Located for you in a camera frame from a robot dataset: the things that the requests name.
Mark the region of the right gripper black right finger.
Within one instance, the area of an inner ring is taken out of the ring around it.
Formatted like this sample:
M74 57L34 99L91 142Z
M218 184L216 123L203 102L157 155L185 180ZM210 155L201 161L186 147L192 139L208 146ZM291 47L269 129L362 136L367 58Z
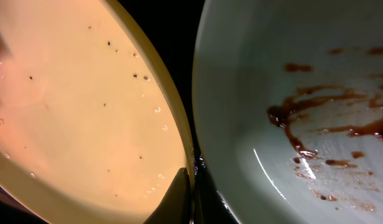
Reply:
M197 224L237 224L216 190L208 169L195 162L195 220Z

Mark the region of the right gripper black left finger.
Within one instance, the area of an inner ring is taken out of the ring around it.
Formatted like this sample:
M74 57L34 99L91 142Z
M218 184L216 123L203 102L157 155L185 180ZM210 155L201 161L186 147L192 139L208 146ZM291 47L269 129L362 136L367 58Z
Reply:
M186 168L178 170L159 206L144 224L187 224L191 217L190 179Z

